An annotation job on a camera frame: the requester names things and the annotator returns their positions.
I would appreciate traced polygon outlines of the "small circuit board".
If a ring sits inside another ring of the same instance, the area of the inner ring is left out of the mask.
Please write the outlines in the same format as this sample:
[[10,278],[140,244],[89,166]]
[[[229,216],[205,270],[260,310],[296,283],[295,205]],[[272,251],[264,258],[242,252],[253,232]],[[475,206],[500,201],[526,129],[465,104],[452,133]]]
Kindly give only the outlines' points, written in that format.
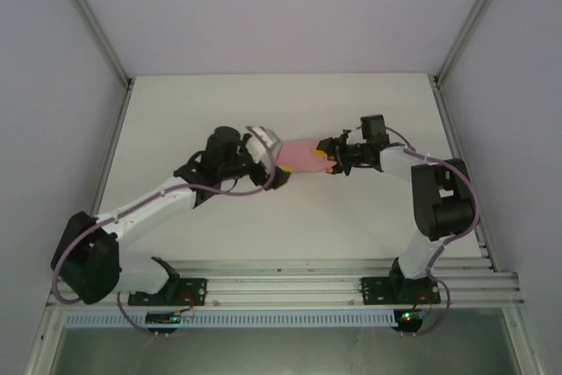
[[188,321],[193,321],[195,314],[189,309],[177,310],[172,312],[149,312],[145,316],[147,326],[171,326],[179,327]]
[[427,317],[427,313],[423,310],[395,310],[394,319],[396,326],[393,328],[396,331],[406,333],[417,333]]

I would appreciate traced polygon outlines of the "aluminium table side rail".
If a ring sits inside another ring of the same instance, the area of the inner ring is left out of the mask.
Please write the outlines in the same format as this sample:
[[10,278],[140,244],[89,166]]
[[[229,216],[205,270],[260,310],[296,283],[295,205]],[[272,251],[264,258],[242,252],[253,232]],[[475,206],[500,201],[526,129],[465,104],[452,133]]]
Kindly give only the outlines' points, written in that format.
[[[454,156],[465,159],[465,152],[462,149],[458,131],[450,112],[448,99],[444,95],[439,78],[429,75],[429,83],[450,150]],[[524,301],[522,300],[519,303],[511,301],[504,306],[501,309],[501,318],[519,373],[521,375],[551,375]]]
[[[104,144],[102,163],[94,184],[94,191],[89,204],[86,205],[88,212],[95,213],[100,208],[135,80],[135,77],[129,79],[125,93],[119,101],[119,108],[113,118],[109,139]],[[23,375],[50,375],[54,365],[65,326],[66,314],[70,307],[58,301],[50,303],[49,300],[51,298],[52,295],[47,297],[47,303],[41,316]]]

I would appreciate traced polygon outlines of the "aluminium mounting rail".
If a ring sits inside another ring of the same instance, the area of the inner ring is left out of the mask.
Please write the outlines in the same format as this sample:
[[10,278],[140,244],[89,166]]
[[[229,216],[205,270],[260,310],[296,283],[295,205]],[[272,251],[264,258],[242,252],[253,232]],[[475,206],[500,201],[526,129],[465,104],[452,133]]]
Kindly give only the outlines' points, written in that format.
[[[344,309],[361,306],[361,278],[387,275],[392,261],[175,261],[172,265],[184,277],[206,279],[206,309]],[[433,273],[449,287],[455,308],[524,303],[517,275],[494,270],[486,257],[442,257]]]

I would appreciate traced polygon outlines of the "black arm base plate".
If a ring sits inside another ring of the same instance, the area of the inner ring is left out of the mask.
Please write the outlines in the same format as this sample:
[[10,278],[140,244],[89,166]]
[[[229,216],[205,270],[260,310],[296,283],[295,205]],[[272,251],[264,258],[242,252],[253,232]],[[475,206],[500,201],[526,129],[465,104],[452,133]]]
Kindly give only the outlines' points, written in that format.
[[158,293],[130,293],[127,304],[129,306],[203,306],[206,294],[206,278],[178,278],[168,281]]
[[440,304],[437,283],[428,278],[396,280],[390,277],[361,278],[359,291],[365,305]]

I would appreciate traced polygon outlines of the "aluminium frame post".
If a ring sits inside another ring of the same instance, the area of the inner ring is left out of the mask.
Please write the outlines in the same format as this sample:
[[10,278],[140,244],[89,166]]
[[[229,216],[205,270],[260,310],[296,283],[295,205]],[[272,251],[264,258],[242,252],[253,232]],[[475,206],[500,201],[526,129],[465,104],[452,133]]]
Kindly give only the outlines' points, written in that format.
[[131,77],[125,71],[112,43],[106,36],[103,27],[96,18],[87,0],[69,0],[83,22],[87,32],[96,45],[99,53],[103,56],[106,64],[119,82],[128,88]]
[[472,36],[479,27],[480,22],[486,15],[493,0],[474,0],[453,40],[443,62],[434,76],[436,86],[442,88],[448,81],[451,73],[462,57]]

